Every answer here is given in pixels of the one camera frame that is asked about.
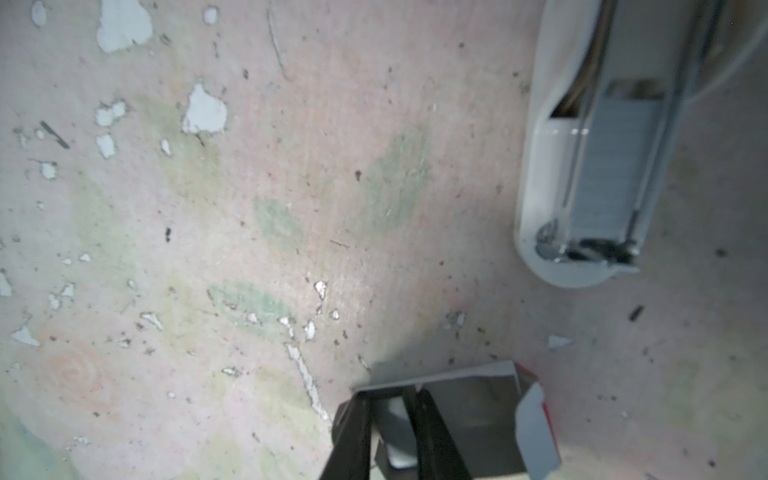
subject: white paint fleck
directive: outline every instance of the white paint fleck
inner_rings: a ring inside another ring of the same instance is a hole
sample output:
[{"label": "white paint fleck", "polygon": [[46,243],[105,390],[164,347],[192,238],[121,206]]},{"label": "white paint fleck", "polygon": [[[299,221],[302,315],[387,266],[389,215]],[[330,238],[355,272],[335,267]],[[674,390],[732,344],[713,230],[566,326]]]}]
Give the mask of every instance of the white paint fleck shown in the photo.
[{"label": "white paint fleck", "polygon": [[315,283],[315,291],[321,300],[325,300],[326,292],[328,291],[328,284],[320,280],[319,282]]},{"label": "white paint fleck", "polygon": [[104,159],[111,157],[117,151],[117,147],[110,134],[103,134],[96,137],[96,146]]},{"label": "white paint fleck", "polygon": [[53,162],[40,162],[40,175],[46,180],[56,178],[56,164]]},{"label": "white paint fleck", "polygon": [[74,283],[67,283],[64,285],[64,288],[61,289],[61,293],[59,293],[59,295],[72,298],[74,296]]},{"label": "white paint fleck", "polygon": [[142,320],[147,320],[149,323],[157,327],[157,329],[161,332],[163,331],[163,324],[160,323],[160,320],[157,319],[157,314],[155,312],[142,312],[139,316]]},{"label": "white paint fleck", "polygon": [[32,23],[41,27],[48,21],[48,13],[45,11],[45,4],[42,0],[36,0],[32,4],[30,9],[30,16],[32,17]]},{"label": "white paint fleck", "polygon": [[286,343],[285,346],[288,349],[288,356],[296,362],[296,365],[299,367],[299,374],[301,374],[301,378],[304,381],[304,389],[306,390],[306,394],[310,396],[312,410],[314,410],[317,415],[320,415],[321,419],[327,422],[329,419],[328,412],[323,408],[323,404],[320,403],[320,394],[317,392],[315,379],[312,378],[310,371],[307,369],[304,359],[301,356],[301,351],[298,347],[295,347],[290,343]]},{"label": "white paint fleck", "polygon": [[5,276],[5,272],[0,270],[0,296],[13,295],[13,289],[11,283],[8,282],[8,277]]},{"label": "white paint fleck", "polygon": [[203,22],[205,22],[206,25],[213,25],[216,23],[216,20],[219,19],[219,8],[214,7],[212,5],[208,5],[205,10],[203,10]]},{"label": "white paint fleck", "polygon": [[96,42],[104,53],[141,45],[152,36],[152,18],[138,0],[101,0]]},{"label": "white paint fleck", "polygon": [[552,350],[561,349],[564,346],[571,345],[574,341],[559,335],[550,335],[548,339],[549,348]]},{"label": "white paint fleck", "polygon": [[56,295],[53,293],[48,294],[48,308],[51,310],[58,310],[58,307],[61,306],[61,301],[58,299]]},{"label": "white paint fleck", "polygon": [[306,341],[309,342],[311,340],[315,339],[315,323],[310,320],[306,323],[306,326],[304,327],[304,334],[306,335]]},{"label": "white paint fleck", "polygon": [[224,375],[229,375],[234,377],[238,377],[243,374],[240,370],[238,370],[236,367],[233,367],[233,366],[224,367],[221,369],[221,372]]},{"label": "white paint fleck", "polygon": [[163,139],[160,141],[160,149],[163,151],[164,154],[170,157],[170,144],[168,143],[168,140]]},{"label": "white paint fleck", "polygon": [[190,93],[189,107],[181,121],[181,131],[197,134],[201,131],[216,133],[227,123],[227,104],[209,94],[203,85],[195,84]]},{"label": "white paint fleck", "polygon": [[123,100],[118,100],[112,105],[102,105],[96,109],[96,125],[109,127],[120,117],[123,117],[126,111],[127,106]]},{"label": "white paint fleck", "polygon": [[30,346],[40,346],[40,342],[38,342],[32,334],[29,332],[29,329],[26,325],[24,325],[22,328],[16,330],[11,334],[11,338],[16,340],[17,342],[24,343],[25,345]]}]

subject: concrete floor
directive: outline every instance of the concrete floor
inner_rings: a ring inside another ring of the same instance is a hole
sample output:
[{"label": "concrete floor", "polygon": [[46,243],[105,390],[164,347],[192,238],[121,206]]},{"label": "concrete floor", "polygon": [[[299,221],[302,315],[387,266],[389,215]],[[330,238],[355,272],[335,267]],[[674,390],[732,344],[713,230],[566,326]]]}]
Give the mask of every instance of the concrete floor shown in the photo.
[{"label": "concrete floor", "polygon": [[542,2],[141,4],[110,54],[95,0],[0,5],[3,479],[315,478],[350,387],[493,358],[552,478],[765,478],[768,45],[691,105],[641,273],[569,291],[512,243]]}]

